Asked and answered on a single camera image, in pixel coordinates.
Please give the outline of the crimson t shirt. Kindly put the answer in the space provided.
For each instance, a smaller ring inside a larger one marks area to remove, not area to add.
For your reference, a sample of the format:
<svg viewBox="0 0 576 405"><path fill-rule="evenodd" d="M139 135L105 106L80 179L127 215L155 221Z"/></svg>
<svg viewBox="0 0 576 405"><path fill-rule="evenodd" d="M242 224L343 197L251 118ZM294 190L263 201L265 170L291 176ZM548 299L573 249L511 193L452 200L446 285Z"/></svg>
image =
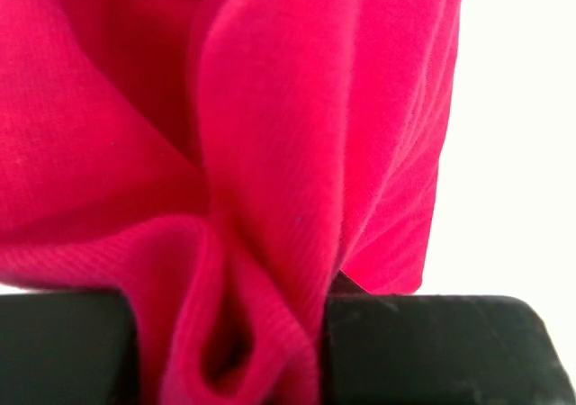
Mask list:
<svg viewBox="0 0 576 405"><path fill-rule="evenodd" d="M109 288L147 404L316 404L421 283L461 0L1 0L1 279Z"/></svg>

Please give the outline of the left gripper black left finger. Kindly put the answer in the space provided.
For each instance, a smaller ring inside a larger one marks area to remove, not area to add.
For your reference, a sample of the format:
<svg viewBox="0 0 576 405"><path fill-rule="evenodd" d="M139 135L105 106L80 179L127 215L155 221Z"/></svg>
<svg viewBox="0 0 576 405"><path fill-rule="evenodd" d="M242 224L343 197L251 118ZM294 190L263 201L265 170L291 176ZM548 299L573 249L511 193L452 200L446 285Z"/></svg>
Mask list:
<svg viewBox="0 0 576 405"><path fill-rule="evenodd" d="M137 404L136 329L116 292L1 298L3 404Z"/></svg>

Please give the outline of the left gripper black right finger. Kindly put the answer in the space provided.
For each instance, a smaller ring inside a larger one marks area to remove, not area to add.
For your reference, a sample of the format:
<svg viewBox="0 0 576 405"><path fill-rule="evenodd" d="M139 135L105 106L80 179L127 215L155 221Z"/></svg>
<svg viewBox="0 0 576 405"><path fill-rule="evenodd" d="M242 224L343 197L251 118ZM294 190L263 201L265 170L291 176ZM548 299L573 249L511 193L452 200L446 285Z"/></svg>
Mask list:
<svg viewBox="0 0 576 405"><path fill-rule="evenodd" d="M508 296L373 295L345 274L321 337L325 404L572 404L545 324Z"/></svg>

